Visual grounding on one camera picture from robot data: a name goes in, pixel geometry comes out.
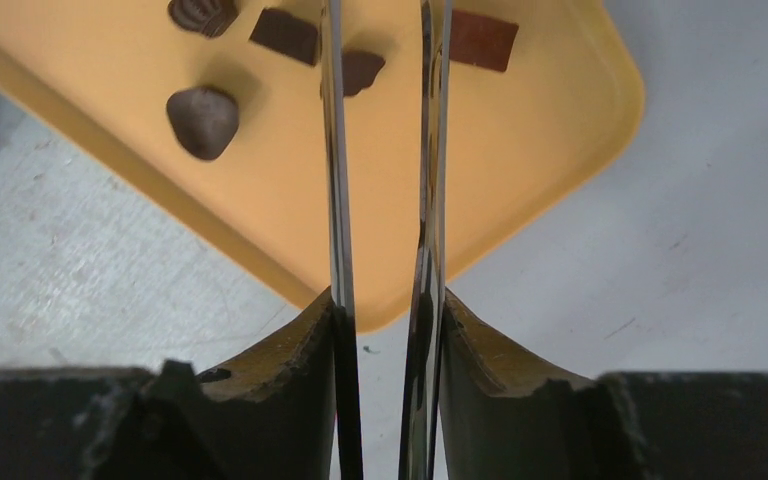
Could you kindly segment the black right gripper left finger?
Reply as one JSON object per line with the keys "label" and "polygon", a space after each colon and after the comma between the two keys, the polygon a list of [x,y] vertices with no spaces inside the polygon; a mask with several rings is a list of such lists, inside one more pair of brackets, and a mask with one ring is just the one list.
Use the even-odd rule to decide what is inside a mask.
{"label": "black right gripper left finger", "polygon": [[194,374],[168,361],[141,393],[161,441],[191,479],[326,479],[336,413],[332,301]]}

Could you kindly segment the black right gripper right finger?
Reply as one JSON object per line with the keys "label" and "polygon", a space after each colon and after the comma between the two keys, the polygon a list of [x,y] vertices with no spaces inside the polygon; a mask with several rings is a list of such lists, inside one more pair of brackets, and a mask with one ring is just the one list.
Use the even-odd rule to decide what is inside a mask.
{"label": "black right gripper right finger", "polygon": [[608,389],[445,295],[440,412],[451,479],[640,479]]}

